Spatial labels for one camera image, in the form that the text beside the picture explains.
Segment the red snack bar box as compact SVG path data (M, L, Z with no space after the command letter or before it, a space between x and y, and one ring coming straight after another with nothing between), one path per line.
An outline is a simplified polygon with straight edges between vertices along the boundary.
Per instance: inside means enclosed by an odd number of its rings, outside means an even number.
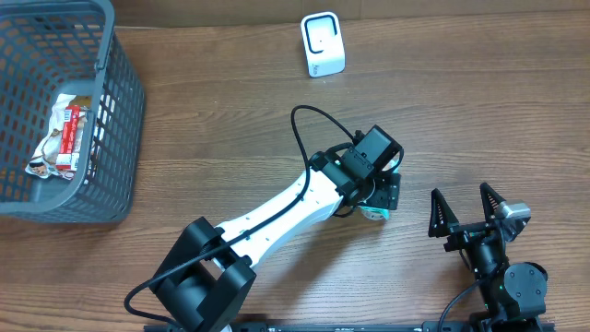
M80 112L81 107L78 105L67 106L65 108L61 144L55 162L55 168L57 170L74 169L72 158L76 147L76 134Z

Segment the white crumpled snack wrapper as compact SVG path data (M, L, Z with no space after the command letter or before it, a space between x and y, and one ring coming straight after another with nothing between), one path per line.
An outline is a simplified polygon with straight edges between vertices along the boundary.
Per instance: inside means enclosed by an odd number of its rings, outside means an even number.
M52 114L48 124L45 137L40 141L32 157L27 164L25 171L42 179L52 176L65 180L73 180L77 173L78 161L82 148L84 128L88 122L92 98L90 96L79 96L60 94L52 107ZM67 106L78 105L81 107L79 122L76 134L76 147L74 149L72 166L73 170L57 170L55 168L56 157L59 152L62 130L64 126L64 112Z

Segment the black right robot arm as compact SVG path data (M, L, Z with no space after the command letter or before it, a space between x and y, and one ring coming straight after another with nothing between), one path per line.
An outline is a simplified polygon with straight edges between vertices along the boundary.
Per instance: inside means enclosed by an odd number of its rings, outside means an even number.
M479 191L484 220L469 224L459 222L439 189L431 191L428 235L444 238L444 250L457 251L474 276L474 283L446 305L436 329L447 330L451 309L479 290L485 310L471 314L462 331L552 331L554 325L539 318L546 312L547 270L534 262L512 264L506 251L530 221L531 208L522 200L503 198L486 183Z

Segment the teal white tissue pack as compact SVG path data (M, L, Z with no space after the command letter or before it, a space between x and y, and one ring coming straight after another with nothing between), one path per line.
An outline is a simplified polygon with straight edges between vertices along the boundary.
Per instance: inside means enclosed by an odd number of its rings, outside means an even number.
M390 216L390 212L386 208L362 206L360 212L366 219L370 220L388 220Z

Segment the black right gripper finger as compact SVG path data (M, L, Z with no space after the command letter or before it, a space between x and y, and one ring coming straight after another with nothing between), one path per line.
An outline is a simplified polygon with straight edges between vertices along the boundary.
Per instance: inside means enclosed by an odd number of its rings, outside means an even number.
M505 199L500 196L489 184L482 183L479 186L481 201L486 221L495 219L495 209L504 202Z
M441 238L454 233L459 221L438 188L431 191L430 237Z

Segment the white barcode scanner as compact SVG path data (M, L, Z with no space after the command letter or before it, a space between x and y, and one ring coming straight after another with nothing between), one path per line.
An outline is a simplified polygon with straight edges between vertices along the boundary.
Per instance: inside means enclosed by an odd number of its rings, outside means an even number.
M304 17L301 36L310 77L330 76L345 69L343 36L335 13L325 11Z

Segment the grey plastic basket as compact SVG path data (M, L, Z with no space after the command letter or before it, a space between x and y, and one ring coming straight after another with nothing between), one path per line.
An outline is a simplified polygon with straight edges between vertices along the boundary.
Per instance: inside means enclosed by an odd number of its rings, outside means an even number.
M43 223L110 223L132 206L145 91L107 0L1 4L1 214ZM78 170L25 168L50 134L59 96L88 96Z

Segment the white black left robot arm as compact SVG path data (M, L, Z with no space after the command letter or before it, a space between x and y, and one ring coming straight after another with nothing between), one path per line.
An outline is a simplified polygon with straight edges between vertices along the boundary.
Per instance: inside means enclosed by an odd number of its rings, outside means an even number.
M190 223L148 287L182 331L221 331L240 311L257 267L294 235L342 208L394 210L399 166L351 149L318 153L295 183L255 210L217 226Z

